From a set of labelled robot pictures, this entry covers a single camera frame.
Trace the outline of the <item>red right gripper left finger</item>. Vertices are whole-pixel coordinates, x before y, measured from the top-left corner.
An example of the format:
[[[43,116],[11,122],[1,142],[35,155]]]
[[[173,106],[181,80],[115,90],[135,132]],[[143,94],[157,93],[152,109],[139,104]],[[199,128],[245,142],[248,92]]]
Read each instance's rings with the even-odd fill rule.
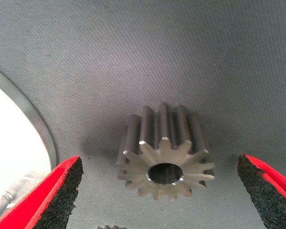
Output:
[[[79,156],[61,162],[0,217],[0,229],[65,229],[74,209],[82,175]]]

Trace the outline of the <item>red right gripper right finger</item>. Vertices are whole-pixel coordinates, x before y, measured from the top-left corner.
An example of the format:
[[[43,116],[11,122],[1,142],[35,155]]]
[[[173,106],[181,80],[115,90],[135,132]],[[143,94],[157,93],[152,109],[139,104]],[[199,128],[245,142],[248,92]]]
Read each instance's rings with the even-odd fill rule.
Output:
[[[286,177],[264,161],[241,154],[237,172],[267,229],[286,229]]]

